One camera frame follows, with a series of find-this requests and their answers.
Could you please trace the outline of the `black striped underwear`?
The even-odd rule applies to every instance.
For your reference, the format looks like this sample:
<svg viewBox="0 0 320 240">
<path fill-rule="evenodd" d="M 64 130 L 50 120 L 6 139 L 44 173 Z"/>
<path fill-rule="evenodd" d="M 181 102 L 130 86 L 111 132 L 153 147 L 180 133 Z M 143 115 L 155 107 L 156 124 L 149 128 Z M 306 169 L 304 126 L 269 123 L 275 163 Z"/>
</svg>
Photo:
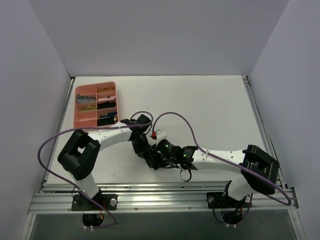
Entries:
<svg viewBox="0 0 320 240">
<path fill-rule="evenodd" d="M 150 168 L 154 170 L 162 169 L 169 166 L 169 164 L 163 160 L 160 153 L 158 153 L 155 148 L 150 148 L 148 150 L 146 163 Z"/>
</svg>

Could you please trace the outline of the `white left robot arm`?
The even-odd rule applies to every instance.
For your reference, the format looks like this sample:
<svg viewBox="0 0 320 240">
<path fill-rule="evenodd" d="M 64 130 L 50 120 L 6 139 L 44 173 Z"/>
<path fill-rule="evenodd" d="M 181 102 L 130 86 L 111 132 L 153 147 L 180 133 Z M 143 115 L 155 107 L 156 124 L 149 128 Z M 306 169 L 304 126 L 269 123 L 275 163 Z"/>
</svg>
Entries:
<svg viewBox="0 0 320 240">
<path fill-rule="evenodd" d="M 100 206 L 99 187 L 92 171 L 101 150 L 122 142 L 131 142 L 135 154 L 141 158 L 150 149 L 145 131 L 152 119 L 141 114 L 137 119 L 124 119 L 112 126 L 98 127 L 89 132 L 76 129 L 58 155 L 58 162 L 85 195 L 83 204 L 90 210 Z"/>
</svg>

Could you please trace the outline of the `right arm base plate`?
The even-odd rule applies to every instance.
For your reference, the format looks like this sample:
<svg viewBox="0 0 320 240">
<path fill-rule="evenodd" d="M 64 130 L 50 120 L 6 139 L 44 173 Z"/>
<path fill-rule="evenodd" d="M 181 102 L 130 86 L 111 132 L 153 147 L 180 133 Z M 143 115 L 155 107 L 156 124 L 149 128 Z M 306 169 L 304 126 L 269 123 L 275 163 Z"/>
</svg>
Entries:
<svg viewBox="0 0 320 240">
<path fill-rule="evenodd" d="M 229 197 L 224 192 L 207 192 L 207 206 L 210 209 L 239 209 L 248 208 L 252 206 L 252 203 L 247 202 L 245 198 L 242 200 L 235 200 Z"/>
</svg>

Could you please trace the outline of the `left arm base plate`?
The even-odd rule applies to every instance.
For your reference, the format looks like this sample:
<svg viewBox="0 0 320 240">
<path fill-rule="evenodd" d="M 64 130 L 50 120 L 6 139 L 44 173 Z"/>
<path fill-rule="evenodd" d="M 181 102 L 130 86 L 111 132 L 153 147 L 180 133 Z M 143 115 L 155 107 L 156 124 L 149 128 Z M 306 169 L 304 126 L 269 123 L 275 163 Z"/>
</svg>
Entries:
<svg viewBox="0 0 320 240">
<path fill-rule="evenodd" d="M 117 209 L 118 196 L 116 194 L 98 193 L 93 197 L 93 200 L 108 211 L 114 211 Z M 82 194 L 76 194 L 72 198 L 71 210 L 74 212 L 85 212 L 98 211 L 101 210 L 101 208 L 85 198 Z"/>
</svg>

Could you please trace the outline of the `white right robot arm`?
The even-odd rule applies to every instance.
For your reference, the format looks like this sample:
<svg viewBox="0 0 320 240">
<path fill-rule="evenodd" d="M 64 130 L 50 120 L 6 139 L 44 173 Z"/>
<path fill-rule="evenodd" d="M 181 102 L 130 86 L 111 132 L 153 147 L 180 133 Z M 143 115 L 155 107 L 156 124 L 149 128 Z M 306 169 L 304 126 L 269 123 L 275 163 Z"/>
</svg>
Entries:
<svg viewBox="0 0 320 240">
<path fill-rule="evenodd" d="M 174 146 L 167 133 L 154 131 L 150 136 L 160 160 L 182 171 L 221 170 L 237 174 L 222 193 L 223 203 L 234 206 L 253 193 L 273 195 L 279 172 L 278 162 L 255 145 L 244 150 L 209 150 L 200 146 Z"/>
</svg>

